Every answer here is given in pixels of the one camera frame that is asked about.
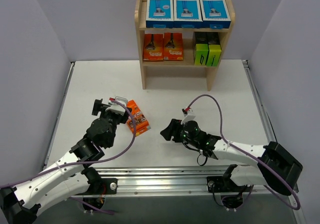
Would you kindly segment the orange razor pack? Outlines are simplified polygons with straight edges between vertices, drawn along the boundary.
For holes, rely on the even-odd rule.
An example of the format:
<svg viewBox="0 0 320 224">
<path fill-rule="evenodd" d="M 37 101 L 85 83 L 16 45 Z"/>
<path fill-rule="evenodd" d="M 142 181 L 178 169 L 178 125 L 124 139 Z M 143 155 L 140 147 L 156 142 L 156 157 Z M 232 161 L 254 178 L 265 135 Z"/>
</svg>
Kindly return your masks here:
<svg viewBox="0 0 320 224">
<path fill-rule="evenodd" d="M 158 62 L 164 60 L 164 37 L 160 33 L 144 35 L 143 60 Z"/>
<path fill-rule="evenodd" d="M 135 125 L 136 125 L 135 136 L 136 137 L 151 129 L 151 126 L 150 126 L 147 118 L 145 117 L 145 115 L 143 114 L 143 112 L 141 111 L 141 109 L 139 108 L 139 106 L 136 104 L 136 102 L 133 99 L 127 103 L 127 107 L 131 108 L 131 114 L 132 114 L 133 119 L 135 121 Z"/>
<path fill-rule="evenodd" d="M 182 61 L 184 59 L 183 35 L 179 32 L 165 32 L 163 35 L 163 59 Z"/>
</svg>

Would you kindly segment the orange razor pack top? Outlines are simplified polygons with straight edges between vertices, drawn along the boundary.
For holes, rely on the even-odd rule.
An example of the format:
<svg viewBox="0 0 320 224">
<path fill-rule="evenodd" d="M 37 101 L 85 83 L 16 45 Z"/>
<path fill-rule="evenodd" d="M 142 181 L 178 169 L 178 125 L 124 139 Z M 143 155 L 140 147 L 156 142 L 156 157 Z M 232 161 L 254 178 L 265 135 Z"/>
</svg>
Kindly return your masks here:
<svg viewBox="0 0 320 224">
<path fill-rule="evenodd" d="M 144 35 L 143 60 L 158 62 L 164 60 L 164 37 L 160 33 Z"/>
</svg>

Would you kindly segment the black green Gillette box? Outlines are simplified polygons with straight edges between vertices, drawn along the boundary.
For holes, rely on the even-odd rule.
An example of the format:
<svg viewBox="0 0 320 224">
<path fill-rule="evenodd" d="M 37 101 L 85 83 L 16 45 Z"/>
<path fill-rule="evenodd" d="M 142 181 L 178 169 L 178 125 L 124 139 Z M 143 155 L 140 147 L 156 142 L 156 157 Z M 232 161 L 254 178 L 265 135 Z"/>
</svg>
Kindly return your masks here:
<svg viewBox="0 0 320 224">
<path fill-rule="evenodd" d="M 208 67 L 217 67 L 222 53 L 219 35 L 217 32 L 207 32 L 206 37 L 208 43 L 206 65 Z"/>
<path fill-rule="evenodd" d="M 205 32 L 194 32 L 192 39 L 193 62 L 195 66 L 206 66 L 209 54 L 207 34 Z"/>
</svg>

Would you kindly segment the orange razor pack front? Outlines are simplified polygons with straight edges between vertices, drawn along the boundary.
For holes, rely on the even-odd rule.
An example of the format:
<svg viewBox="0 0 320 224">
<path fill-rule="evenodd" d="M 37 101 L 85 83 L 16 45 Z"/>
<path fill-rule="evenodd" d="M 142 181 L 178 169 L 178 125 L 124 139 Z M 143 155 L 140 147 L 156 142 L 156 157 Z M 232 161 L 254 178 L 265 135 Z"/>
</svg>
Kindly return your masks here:
<svg viewBox="0 0 320 224">
<path fill-rule="evenodd" d="M 179 32 L 165 32 L 163 35 L 163 59 L 182 61 L 184 59 L 183 35 Z"/>
</svg>

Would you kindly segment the white Harry's razor blister pack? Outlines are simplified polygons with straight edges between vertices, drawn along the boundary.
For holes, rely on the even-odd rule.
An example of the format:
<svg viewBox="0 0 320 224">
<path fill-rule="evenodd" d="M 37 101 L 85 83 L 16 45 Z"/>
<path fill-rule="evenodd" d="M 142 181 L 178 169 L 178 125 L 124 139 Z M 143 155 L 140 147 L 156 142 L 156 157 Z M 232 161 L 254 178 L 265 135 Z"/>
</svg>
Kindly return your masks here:
<svg viewBox="0 0 320 224">
<path fill-rule="evenodd" d="M 147 0 L 145 24 L 147 28 L 173 28 L 173 0 Z"/>
</svg>

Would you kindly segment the blue Harry's razor box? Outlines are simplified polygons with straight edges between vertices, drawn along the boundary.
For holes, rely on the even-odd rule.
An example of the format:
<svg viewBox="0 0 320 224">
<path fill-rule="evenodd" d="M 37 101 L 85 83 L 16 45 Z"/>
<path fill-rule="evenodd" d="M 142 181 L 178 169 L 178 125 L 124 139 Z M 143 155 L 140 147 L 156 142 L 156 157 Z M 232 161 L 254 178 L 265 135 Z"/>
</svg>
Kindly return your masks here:
<svg viewBox="0 0 320 224">
<path fill-rule="evenodd" d="M 199 0 L 202 15 L 202 27 L 228 29 L 231 18 L 226 0 Z"/>
<path fill-rule="evenodd" d="M 200 0 L 173 0 L 173 27 L 199 29 L 203 25 Z"/>
</svg>

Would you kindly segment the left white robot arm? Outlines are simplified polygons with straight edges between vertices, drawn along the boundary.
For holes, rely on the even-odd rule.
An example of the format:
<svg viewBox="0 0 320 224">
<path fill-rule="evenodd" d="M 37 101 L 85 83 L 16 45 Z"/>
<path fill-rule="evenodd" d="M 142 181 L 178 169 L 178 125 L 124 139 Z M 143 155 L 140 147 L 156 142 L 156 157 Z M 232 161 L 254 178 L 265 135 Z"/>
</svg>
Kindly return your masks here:
<svg viewBox="0 0 320 224">
<path fill-rule="evenodd" d="M 77 194 L 95 194 L 102 178 L 91 166 L 111 148 L 119 124 L 129 118 L 128 100 L 110 98 L 107 104 L 97 99 L 92 115 L 97 118 L 85 135 L 55 163 L 37 177 L 0 190 L 0 209 L 10 224 L 32 224 L 51 206 Z"/>
</svg>

